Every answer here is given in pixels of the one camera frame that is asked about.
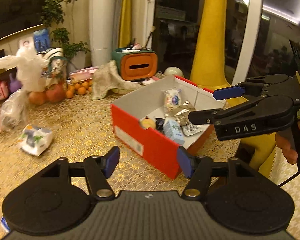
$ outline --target beige cloth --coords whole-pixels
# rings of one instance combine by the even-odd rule
[[[109,90],[124,95],[141,87],[138,83],[123,80],[118,74],[116,62],[111,60],[93,74],[92,100],[105,98]]]

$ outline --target red shoebox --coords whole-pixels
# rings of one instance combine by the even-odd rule
[[[169,76],[115,100],[111,105],[114,132],[127,146],[151,165],[175,179],[180,173],[177,162],[179,145],[152,128],[144,129],[139,120],[146,116],[164,118],[164,93],[169,89],[181,89],[181,101],[188,100],[196,110],[222,108],[224,100],[217,101],[208,91],[193,82],[177,76]],[[212,125],[202,125],[204,131],[185,136],[184,147],[196,154],[213,130]]]

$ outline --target window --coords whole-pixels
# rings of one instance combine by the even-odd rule
[[[225,33],[225,77],[232,83],[241,52],[249,0],[227,0]]]
[[[300,0],[263,0],[263,12],[248,77],[284,73],[297,65],[291,44],[300,46]]]

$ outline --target white ball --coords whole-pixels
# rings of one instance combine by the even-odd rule
[[[183,77],[183,72],[181,69],[177,68],[177,67],[168,67],[165,71],[164,71],[164,75],[165,76],[171,76],[171,75],[177,75],[179,77]]]

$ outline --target pink bag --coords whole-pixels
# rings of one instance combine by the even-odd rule
[[[0,100],[7,99],[9,97],[9,90],[5,81],[0,81]]]

